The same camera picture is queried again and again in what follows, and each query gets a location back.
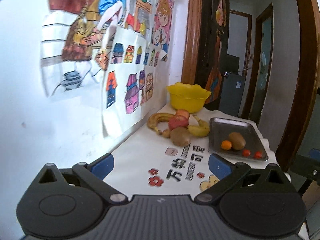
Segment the small orange tangerine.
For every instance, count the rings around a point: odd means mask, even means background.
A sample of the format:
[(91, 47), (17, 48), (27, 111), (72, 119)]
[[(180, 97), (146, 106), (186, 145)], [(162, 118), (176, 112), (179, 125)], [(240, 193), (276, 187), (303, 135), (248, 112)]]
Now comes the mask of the small orange tangerine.
[(224, 140), (221, 142), (221, 149), (224, 151), (228, 151), (232, 148), (232, 142), (229, 140)]

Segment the cherry tomato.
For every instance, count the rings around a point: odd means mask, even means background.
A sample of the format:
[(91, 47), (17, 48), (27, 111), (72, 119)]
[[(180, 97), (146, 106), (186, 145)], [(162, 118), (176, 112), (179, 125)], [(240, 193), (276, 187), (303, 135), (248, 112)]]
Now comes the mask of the cherry tomato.
[(261, 159), (263, 157), (263, 154), (262, 154), (262, 152), (257, 151), (257, 152), (255, 152), (253, 157), (254, 157), (254, 159)]
[(251, 151), (247, 150), (247, 149), (244, 149), (243, 152), (242, 152), (242, 155), (247, 158), (247, 157), (249, 157), (251, 155)]

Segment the kiwi with sticker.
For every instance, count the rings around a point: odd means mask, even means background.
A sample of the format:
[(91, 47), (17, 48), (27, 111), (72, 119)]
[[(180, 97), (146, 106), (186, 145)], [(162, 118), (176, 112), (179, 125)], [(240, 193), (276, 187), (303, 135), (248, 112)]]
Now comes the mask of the kiwi with sticker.
[(232, 142), (232, 148), (234, 150), (243, 150), (246, 146), (244, 137), (239, 132), (232, 132), (228, 136), (229, 141)]

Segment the yellow banana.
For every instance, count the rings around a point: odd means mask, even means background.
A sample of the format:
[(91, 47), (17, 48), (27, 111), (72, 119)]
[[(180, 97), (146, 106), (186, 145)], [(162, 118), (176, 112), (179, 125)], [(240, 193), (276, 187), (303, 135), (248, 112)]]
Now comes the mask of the yellow banana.
[(208, 136), (210, 132), (210, 126), (208, 122), (200, 119), (197, 115), (193, 115), (195, 120), (198, 122), (198, 126), (196, 125), (189, 125), (187, 130), (195, 137), (203, 138)]

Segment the brown kiwi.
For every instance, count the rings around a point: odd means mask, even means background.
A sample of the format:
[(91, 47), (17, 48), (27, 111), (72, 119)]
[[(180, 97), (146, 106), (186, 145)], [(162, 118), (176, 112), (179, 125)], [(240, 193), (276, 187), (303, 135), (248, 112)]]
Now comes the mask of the brown kiwi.
[(190, 144), (191, 135), (186, 128), (177, 127), (171, 131), (170, 139), (174, 145), (184, 147)]

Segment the red apple front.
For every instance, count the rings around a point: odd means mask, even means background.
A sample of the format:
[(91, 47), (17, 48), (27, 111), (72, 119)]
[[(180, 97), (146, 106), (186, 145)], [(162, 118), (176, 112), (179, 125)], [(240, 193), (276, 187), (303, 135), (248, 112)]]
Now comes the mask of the red apple front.
[(169, 129), (172, 131), (178, 127), (188, 127), (189, 121), (184, 116), (175, 115), (168, 122)]

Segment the red apple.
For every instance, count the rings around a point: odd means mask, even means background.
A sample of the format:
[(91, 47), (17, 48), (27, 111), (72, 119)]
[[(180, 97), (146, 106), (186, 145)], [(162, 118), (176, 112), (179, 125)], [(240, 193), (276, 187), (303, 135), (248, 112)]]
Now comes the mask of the red apple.
[(172, 131), (178, 127), (188, 127), (189, 121), (184, 116), (175, 115), (168, 122), (169, 129)]
[(185, 109), (179, 109), (176, 111), (175, 115), (179, 115), (179, 116), (183, 116), (186, 119), (189, 119), (190, 117), (190, 113), (188, 111), (186, 111)]

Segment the small brown longan fruit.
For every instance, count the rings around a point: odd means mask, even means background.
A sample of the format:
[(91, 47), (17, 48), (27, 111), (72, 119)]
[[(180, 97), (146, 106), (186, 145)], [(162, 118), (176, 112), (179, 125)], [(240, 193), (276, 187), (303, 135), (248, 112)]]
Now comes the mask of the small brown longan fruit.
[(170, 129), (165, 129), (163, 132), (162, 132), (162, 136), (165, 137), (165, 138), (170, 138)]

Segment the brown spotted banana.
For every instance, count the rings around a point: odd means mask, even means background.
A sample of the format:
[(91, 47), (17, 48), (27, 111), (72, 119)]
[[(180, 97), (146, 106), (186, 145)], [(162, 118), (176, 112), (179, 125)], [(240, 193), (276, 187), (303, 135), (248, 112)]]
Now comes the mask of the brown spotted banana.
[(170, 113), (155, 113), (152, 114), (148, 121), (147, 126), (149, 129), (154, 130), (158, 135), (162, 135), (162, 131), (158, 129), (157, 125), (160, 122), (168, 122), (174, 115)]

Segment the metal tray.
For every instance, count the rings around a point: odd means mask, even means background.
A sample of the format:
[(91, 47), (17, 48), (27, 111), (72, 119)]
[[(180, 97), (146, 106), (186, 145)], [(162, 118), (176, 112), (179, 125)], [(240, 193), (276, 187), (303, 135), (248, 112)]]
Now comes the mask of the metal tray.
[(209, 153), (243, 161), (268, 160), (265, 147), (251, 124), (226, 118), (211, 118), (209, 124)]

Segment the yellow plastic bowl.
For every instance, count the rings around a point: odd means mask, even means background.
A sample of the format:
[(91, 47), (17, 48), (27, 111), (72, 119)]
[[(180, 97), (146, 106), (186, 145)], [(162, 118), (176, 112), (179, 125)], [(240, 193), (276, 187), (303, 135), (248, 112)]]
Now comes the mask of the yellow plastic bowl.
[(211, 92), (200, 85), (183, 84), (180, 82), (167, 86), (172, 108), (183, 109), (189, 113), (199, 112), (210, 97)]

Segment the grey washing machine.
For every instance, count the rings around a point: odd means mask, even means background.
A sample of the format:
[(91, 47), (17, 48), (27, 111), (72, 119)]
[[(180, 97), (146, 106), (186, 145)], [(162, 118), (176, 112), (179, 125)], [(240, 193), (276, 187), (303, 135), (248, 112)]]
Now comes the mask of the grey washing machine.
[(245, 86), (243, 70), (239, 69), (240, 58), (227, 54), (223, 63), (219, 110), (238, 116)]

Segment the houses drawing paper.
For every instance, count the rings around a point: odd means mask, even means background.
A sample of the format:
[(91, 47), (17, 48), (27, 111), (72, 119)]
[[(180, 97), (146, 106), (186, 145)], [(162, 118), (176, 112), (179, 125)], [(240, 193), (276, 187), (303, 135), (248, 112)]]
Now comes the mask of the houses drawing paper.
[(142, 35), (118, 27), (104, 76), (103, 124), (108, 135), (122, 135), (164, 102), (160, 74), (165, 51)]

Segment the large coloured girl drawing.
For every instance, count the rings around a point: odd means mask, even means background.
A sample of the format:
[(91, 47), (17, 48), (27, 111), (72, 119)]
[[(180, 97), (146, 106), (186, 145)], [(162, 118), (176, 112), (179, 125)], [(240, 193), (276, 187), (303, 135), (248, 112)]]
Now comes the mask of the large coloured girl drawing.
[(117, 28), (149, 40), (156, 0), (48, 0), (41, 29), (46, 96), (100, 81)]

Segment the pink cartoon girl poster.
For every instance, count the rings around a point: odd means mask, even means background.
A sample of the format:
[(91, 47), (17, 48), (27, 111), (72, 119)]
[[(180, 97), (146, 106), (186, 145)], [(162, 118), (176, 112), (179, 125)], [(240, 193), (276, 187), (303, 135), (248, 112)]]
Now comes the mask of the pink cartoon girl poster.
[(161, 61), (167, 61), (168, 59), (173, 10), (174, 0), (156, 1), (151, 42), (164, 52)]

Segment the wooden door frame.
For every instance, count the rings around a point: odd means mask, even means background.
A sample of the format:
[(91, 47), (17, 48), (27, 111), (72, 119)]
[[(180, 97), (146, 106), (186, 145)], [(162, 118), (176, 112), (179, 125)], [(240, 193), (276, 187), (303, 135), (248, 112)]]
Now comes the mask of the wooden door frame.
[(181, 82), (193, 85), (200, 44), (202, 0), (188, 1), (188, 17)]

